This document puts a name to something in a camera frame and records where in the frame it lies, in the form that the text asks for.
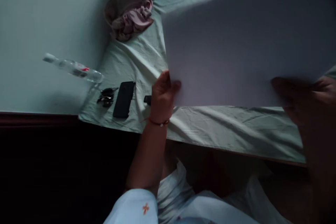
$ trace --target black smartphone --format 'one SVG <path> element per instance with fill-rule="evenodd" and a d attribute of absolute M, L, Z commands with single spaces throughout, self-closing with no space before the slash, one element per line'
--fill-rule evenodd
<path fill-rule="evenodd" d="M 130 112 L 131 100 L 133 97 L 135 82 L 122 82 L 115 102 L 113 117 L 127 118 Z"/>

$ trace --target bracelet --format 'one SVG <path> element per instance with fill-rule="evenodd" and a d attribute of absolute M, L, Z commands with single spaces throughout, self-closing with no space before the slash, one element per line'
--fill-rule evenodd
<path fill-rule="evenodd" d="M 160 126 L 160 127 L 163 127 L 164 125 L 167 125 L 167 124 L 170 122 L 170 120 L 168 119 L 167 121 L 165 121 L 165 122 L 163 122 L 163 123 L 156 123 L 156 122 L 152 121 L 149 117 L 146 118 L 145 120 L 148 120 L 148 121 L 151 122 L 152 124 L 157 125 L 157 126 Z"/>

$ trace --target bottle label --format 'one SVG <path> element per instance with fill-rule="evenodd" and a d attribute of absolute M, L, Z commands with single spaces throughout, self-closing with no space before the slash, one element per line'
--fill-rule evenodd
<path fill-rule="evenodd" d="M 75 63 L 75 69 L 72 71 L 72 74 L 79 77 L 84 78 L 90 72 L 90 68 L 82 65 L 81 63 Z"/>

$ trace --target sunglasses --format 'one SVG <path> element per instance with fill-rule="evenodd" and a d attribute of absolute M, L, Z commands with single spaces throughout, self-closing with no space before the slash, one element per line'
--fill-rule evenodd
<path fill-rule="evenodd" d="M 109 87 L 100 91 L 100 96 L 97 100 L 97 103 L 102 102 L 103 107 L 111 107 L 113 103 L 113 98 L 114 98 L 114 89 Z"/>

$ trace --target bed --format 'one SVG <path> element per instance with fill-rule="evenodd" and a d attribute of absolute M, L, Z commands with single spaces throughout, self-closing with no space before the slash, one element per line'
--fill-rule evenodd
<path fill-rule="evenodd" d="M 160 15 L 204 0 L 155 0 L 154 23 L 126 43 L 111 41 L 99 71 L 105 76 L 100 89 L 118 88 L 135 81 L 136 87 L 127 119 L 113 118 L 110 108 L 97 105 L 99 91 L 93 89 L 79 119 L 122 131 L 142 133 L 150 107 L 144 103 L 161 71 L 167 69 Z M 279 107 L 231 106 L 175 107 L 167 138 L 236 153 L 304 164 L 297 127 Z"/>

